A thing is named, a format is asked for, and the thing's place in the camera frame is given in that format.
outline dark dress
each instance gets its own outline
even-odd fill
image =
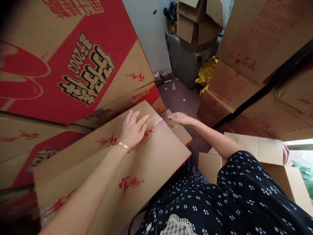
[[[217,185],[195,167],[179,169],[150,200],[137,234],[313,234],[313,218],[251,153],[239,151],[219,171]]]

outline white lace trim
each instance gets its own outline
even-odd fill
[[[197,235],[193,231],[192,224],[188,219],[179,218],[175,214],[171,214],[167,221],[166,228],[161,231],[160,235],[175,234],[175,235]]]

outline person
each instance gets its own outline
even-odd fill
[[[138,114],[130,111],[121,144],[110,149],[41,235],[88,233],[114,171],[144,135],[148,116],[137,122]],[[247,149],[183,113],[169,118],[193,128],[227,163],[217,185],[194,166],[182,166],[150,200],[137,234],[313,234],[313,218],[287,198]]]

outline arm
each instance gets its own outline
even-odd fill
[[[147,127],[144,122],[149,115],[142,117],[136,123],[138,114],[139,111],[135,113],[130,111],[123,123],[123,131],[119,138],[119,142],[130,148],[135,147],[140,142]],[[87,234],[114,172],[127,152],[128,149],[123,146],[112,146],[100,165],[84,181],[51,222],[44,227],[40,235]]]
[[[240,144],[236,143],[227,136],[219,133],[216,130],[206,126],[202,122],[187,116],[183,113],[173,113],[169,116],[170,119],[175,121],[179,125],[189,126],[198,132],[216,151],[219,155],[228,160],[228,158],[239,150],[245,150]]]

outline brown tiled floor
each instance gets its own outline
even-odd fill
[[[176,90],[172,89],[173,83],[175,84]],[[190,90],[180,80],[177,80],[175,76],[173,76],[173,80],[170,83],[158,87],[158,90],[166,108],[170,109],[173,113],[182,112],[201,120],[197,115],[201,100],[199,92]],[[191,159],[195,166],[198,166],[199,152],[207,153],[210,150],[211,145],[193,129],[189,127],[186,127],[186,129],[192,136],[192,142],[189,147],[192,152]]]

